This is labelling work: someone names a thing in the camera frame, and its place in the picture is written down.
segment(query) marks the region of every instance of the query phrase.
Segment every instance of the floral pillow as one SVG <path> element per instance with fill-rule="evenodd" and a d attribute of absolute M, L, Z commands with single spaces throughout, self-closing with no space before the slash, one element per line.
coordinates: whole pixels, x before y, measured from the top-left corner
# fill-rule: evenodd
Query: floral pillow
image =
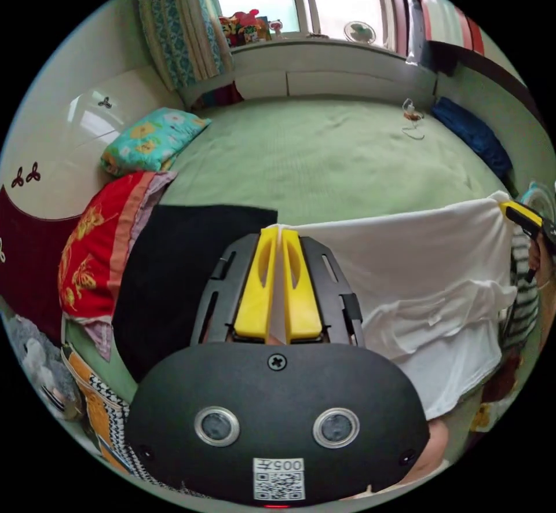
<path fill-rule="evenodd" d="M 175 172 L 137 172 L 108 183 L 69 236 L 58 267 L 63 316 L 110 360 L 112 315 L 127 257 Z"/>
<path fill-rule="evenodd" d="M 116 177 L 135 171 L 167 171 L 210 123 L 179 109 L 157 109 L 109 144 L 100 165 Z"/>

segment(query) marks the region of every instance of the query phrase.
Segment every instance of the blue cushion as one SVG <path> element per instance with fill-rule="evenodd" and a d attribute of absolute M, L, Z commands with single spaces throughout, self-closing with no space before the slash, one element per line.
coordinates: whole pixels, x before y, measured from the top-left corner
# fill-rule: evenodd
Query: blue cushion
<path fill-rule="evenodd" d="M 470 111 L 443 96 L 431 113 L 480 156 L 499 179 L 512 169 L 510 157 L 492 129 Z"/>
<path fill-rule="evenodd" d="M 134 171 L 166 171 L 210 123 L 179 109 L 157 109 L 106 147 L 101 167 L 116 177 Z"/>

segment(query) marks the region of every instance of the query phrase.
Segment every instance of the curtain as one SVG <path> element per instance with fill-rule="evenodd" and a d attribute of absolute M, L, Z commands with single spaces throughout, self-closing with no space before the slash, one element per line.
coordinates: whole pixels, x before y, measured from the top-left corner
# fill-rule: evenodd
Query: curtain
<path fill-rule="evenodd" d="M 139 0 L 143 32 L 169 90 L 233 69 L 233 60 L 211 0 Z"/>

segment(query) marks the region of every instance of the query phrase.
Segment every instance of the bed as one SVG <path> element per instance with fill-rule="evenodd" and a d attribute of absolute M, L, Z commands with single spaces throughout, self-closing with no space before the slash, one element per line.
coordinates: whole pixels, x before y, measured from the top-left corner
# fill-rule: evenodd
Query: bed
<path fill-rule="evenodd" d="M 505 190 L 465 143 L 431 116 L 416 129 L 400 107 L 349 98 L 281 98 L 208 109 L 212 118 L 172 169 L 161 203 L 271 208 L 300 225 L 440 208 Z M 121 399 L 137 388 L 113 345 L 110 362 L 82 329 L 65 338 Z M 455 460 L 480 404 L 447 419 Z"/>

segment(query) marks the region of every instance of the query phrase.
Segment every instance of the qr code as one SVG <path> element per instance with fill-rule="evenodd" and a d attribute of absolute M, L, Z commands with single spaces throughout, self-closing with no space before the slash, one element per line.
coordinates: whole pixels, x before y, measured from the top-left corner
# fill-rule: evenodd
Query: qr code
<path fill-rule="evenodd" d="M 256 500 L 304 500 L 303 471 L 256 472 Z"/>

